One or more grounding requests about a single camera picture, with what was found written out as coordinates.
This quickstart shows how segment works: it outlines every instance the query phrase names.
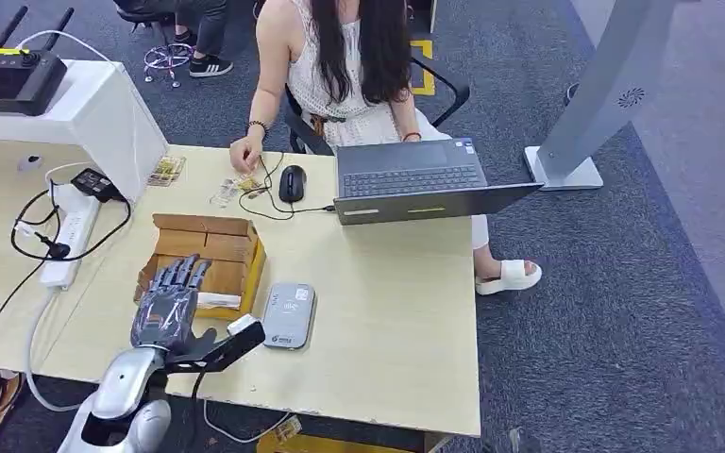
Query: black robotic finger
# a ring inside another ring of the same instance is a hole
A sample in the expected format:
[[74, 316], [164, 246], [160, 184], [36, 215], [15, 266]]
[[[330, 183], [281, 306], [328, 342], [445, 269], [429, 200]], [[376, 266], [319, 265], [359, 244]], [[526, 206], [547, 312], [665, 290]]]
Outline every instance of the black robotic finger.
[[193, 275], [190, 277], [188, 288], [193, 288], [195, 290], [200, 289], [201, 283], [204, 282], [204, 275], [207, 274], [207, 270], [210, 269], [210, 266], [212, 266], [212, 260], [201, 261], [193, 272]]
[[185, 259], [185, 262], [182, 263], [182, 266], [179, 267], [179, 272], [177, 274], [177, 279], [174, 281], [174, 284], [177, 286], [184, 287], [187, 283], [188, 276], [190, 275], [190, 271], [193, 270], [193, 265], [195, 262], [199, 259], [199, 255], [197, 253], [189, 256], [187, 259]]
[[168, 288], [171, 284], [173, 284], [181, 263], [182, 260], [176, 260], [172, 262], [170, 266], [165, 268], [165, 276], [162, 278], [161, 284], [162, 289]]
[[151, 284], [148, 285], [148, 291], [150, 293], [155, 292], [160, 288], [160, 285], [162, 283], [162, 276], [165, 275], [165, 268], [161, 268], [157, 270], [157, 273], [154, 275], [154, 279], [151, 280]]

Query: woman's arm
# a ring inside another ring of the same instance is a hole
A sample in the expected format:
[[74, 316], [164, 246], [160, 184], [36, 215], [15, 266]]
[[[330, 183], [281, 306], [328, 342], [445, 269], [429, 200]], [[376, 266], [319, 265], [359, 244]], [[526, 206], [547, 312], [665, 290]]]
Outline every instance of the woman's arm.
[[[401, 140], [404, 140], [409, 134], [420, 133], [420, 130], [418, 130], [418, 118], [415, 116], [415, 98], [413, 97], [412, 90], [405, 90], [405, 97], [401, 102], [391, 102], [390, 109], [393, 111], [393, 117], [396, 120], [396, 130]], [[408, 142], [417, 142], [419, 140], [421, 140], [420, 136], [417, 135], [407, 137]]]
[[[260, 122], [270, 127], [277, 119], [279, 102], [287, 82], [290, 47], [288, 37], [282, 30], [294, 29], [294, 14], [297, 11], [288, 0], [265, 2], [257, 21], [257, 47], [260, 52], [260, 78], [251, 101], [249, 122]], [[241, 172], [251, 172], [257, 166], [262, 152], [265, 128], [252, 125], [246, 136], [232, 144], [230, 154], [232, 166]]]

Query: laptop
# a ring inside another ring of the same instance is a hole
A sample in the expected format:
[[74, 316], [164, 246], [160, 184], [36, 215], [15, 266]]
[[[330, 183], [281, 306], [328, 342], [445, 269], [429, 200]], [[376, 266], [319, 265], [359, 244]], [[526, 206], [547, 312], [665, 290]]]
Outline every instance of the laptop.
[[471, 139], [337, 149], [342, 225], [495, 214], [543, 184], [488, 186]]

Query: chair armrest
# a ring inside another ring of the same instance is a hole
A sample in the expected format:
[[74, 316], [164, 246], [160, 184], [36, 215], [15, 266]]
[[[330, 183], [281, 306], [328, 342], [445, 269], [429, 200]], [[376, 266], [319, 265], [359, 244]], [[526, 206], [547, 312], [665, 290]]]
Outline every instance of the chair armrest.
[[290, 130], [301, 140], [313, 154], [320, 156], [334, 156], [332, 148], [324, 140], [323, 137], [319, 136], [312, 130], [312, 127], [304, 122], [300, 116], [297, 116], [291, 109], [286, 109], [285, 123], [288, 125]]
[[457, 79], [451, 73], [447, 72], [441, 63], [424, 57], [416, 50], [413, 50], [413, 63], [420, 66], [421, 69], [428, 71], [454, 92], [454, 104], [444, 111], [437, 120], [432, 122], [433, 126], [438, 127], [468, 101], [468, 98], [471, 97], [471, 88], [466, 82]]

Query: robotic arm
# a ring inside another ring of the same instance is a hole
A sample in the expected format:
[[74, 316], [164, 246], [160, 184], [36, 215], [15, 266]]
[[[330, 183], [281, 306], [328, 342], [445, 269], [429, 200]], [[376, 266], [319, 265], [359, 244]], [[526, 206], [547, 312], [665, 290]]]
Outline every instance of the robotic arm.
[[211, 261], [198, 255], [160, 269], [132, 322], [132, 349], [110, 364], [101, 384], [79, 407], [58, 453], [151, 453], [171, 423], [165, 386], [174, 373], [221, 372], [265, 339], [262, 324], [245, 315], [216, 342], [192, 331], [198, 289]]

